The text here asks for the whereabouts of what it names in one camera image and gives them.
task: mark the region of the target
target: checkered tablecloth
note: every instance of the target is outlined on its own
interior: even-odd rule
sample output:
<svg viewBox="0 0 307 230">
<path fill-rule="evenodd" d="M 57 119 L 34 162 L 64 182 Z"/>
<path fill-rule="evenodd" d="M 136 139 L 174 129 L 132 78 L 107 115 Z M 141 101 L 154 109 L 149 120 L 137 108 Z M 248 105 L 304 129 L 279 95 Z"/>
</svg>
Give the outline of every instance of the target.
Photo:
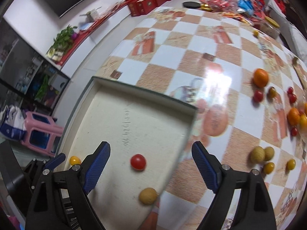
<svg viewBox="0 0 307 230">
<path fill-rule="evenodd" d="M 215 37 L 217 29 L 228 37 Z M 201 222 L 214 194 L 191 157 L 191 144 L 197 140 L 221 163 L 246 172 L 263 166 L 249 162 L 251 150 L 258 145 L 272 146 L 276 166 L 264 181 L 277 229 L 284 229 L 293 219 L 306 185 L 307 165 L 302 140 L 290 137 L 286 114 L 291 106 L 286 91 L 292 86 L 300 98 L 303 89 L 292 67 L 294 55 L 265 34 L 255 38 L 253 30 L 215 13 L 159 7 L 116 47 L 96 73 L 199 108 L 181 162 L 142 229 L 192 230 Z M 307 77 L 306 66 L 299 63 Z M 255 87 L 251 81 L 257 68 L 270 75 L 265 91 L 274 86 L 278 92 L 273 101 L 265 98 L 258 105 L 252 102 Z M 296 167 L 287 173 L 286 163 L 292 158 Z M 223 229 L 232 223 L 239 195 L 236 190 Z"/>
</svg>

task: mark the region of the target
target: mandarin orange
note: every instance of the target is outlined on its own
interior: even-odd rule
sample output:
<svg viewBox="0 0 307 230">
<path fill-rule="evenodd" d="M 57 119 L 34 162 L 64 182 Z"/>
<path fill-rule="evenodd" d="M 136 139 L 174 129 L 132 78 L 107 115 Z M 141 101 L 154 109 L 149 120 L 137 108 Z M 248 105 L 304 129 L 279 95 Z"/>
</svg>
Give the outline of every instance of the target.
<svg viewBox="0 0 307 230">
<path fill-rule="evenodd" d="M 269 82 L 268 72 L 261 68 L 256 69 L 254 71 L 253 81 L 259 88 L 265 87 Z"/>
<path fill-rule="evenodd" d="M 290 125 L 294 126 L 297 125 L 300 121 L 300 113 L 298 109 L 296 108 L 291 108 L 289 110 L 289 113 L 287 115 L 287 119 Z"/>
<path fill-rule="evenodd" d="M 302 114 L 300 116 L 300 128 L 301 129 L 306 129 L 307 127 L 307 117 L 305 114 Z"/>
</svg>

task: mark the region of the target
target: white bag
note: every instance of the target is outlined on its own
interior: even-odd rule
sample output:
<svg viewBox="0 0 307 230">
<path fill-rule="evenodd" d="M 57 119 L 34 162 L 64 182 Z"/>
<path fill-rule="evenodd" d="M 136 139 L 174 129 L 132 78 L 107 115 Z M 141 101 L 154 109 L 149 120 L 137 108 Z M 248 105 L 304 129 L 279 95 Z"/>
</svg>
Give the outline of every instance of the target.
<svg viewBox="0 0 307 230">
<path fill-rule="evenodd" d="M 6 105 L 0 112 L 0 124 L 0 132 L 12 140 L 21 140 L 26 132 L 22 111 L 14 105 Z"/>
</svg>

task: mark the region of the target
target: white wall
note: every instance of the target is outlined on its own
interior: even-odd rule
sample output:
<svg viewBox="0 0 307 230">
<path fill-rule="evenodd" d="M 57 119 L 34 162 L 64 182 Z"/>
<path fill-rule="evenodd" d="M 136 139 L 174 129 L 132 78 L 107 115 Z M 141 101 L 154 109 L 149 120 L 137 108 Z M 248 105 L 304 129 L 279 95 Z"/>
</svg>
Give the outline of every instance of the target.
<svg viewBox="0 0 307 230">
<path fill-rule="evenodd" d="M 85 21 L 80 14 L 98 7 L 103 11 L 117 1 L 84 0 L 59 18 L 44 0 L 14 0 L 4 18 L 38 52 L 46 53 L 61 29 Z"/>
<path fill-rule="evenodd" d="M 59 18 L 43 0 L 14 0 L 4 18 L 42 53 L 47 52 L 60 29 L 57 24 Z"/>
</svg>

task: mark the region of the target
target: black lid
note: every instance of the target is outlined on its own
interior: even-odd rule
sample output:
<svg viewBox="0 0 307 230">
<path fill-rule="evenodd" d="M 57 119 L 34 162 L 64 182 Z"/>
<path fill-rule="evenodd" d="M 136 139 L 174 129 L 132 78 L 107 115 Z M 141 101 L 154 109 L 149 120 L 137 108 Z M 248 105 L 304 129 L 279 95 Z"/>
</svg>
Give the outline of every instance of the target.
<svg viewBox="0 0 307 230">
<path fill-rule="evenodd" d="M 182 6 L 186 8 L 200 8 L 201 5 L 198 2 L 184 2 Z"/>
</svg>

